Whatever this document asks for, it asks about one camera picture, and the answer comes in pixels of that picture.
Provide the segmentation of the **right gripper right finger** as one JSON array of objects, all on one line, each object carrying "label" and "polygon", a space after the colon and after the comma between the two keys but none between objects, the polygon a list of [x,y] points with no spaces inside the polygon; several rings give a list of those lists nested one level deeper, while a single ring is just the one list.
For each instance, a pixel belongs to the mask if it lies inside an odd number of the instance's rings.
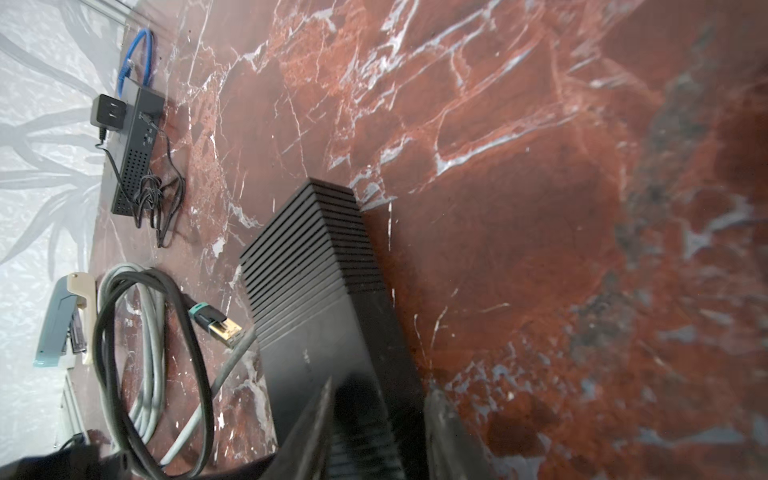
[{"label": "right gripper right finger", "polygon": [[494,479],[479,440],[465,428],[454,404],[439,388],[426,395],[424,420],[431,480]]}]

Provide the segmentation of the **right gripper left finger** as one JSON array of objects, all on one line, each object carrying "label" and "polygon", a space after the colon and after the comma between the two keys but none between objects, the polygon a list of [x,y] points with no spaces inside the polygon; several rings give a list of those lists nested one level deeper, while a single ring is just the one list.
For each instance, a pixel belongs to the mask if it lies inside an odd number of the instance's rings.
[{"label": "right gripper left finger", "polygon": [[332,443],[334,388],[329,378],[312,397],[261,479],[324,479]]}]

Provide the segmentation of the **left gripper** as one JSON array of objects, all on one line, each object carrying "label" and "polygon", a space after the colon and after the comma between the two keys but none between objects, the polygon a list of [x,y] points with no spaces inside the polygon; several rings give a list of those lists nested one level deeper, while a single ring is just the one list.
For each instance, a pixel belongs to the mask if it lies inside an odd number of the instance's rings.
[{"label": "left gripper", "polygon": [[102,457],[95,445],[76,445],[47,456],[24,457],[1,467],[2,479],[131,479],[124,453]]}]

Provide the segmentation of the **small black network switch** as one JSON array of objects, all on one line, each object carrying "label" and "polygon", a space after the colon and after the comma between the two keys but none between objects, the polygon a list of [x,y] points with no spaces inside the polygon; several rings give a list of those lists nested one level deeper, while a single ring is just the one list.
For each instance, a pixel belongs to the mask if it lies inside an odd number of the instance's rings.
[{"label": "small black network switch", "polygon": [[240,265],[278,442],[330,384],[329,478],[427,478],[424,391],[353,192],[308,179]]}]

